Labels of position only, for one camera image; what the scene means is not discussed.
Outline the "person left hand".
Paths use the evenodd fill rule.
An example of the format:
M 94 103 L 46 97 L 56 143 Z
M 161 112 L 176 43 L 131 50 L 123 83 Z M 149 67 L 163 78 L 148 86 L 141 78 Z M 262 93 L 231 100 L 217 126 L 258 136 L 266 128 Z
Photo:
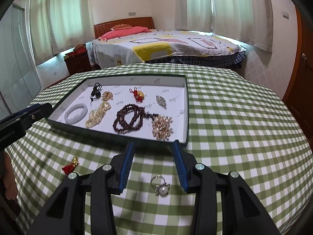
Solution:
M 10 156 L 4 152 L 4 167 L 5 175 L 3 178 L 3 184 L 5 187 L 5 196 L 8 200 L 16 200 L 18 190 L 14 177 L 13 167 Z

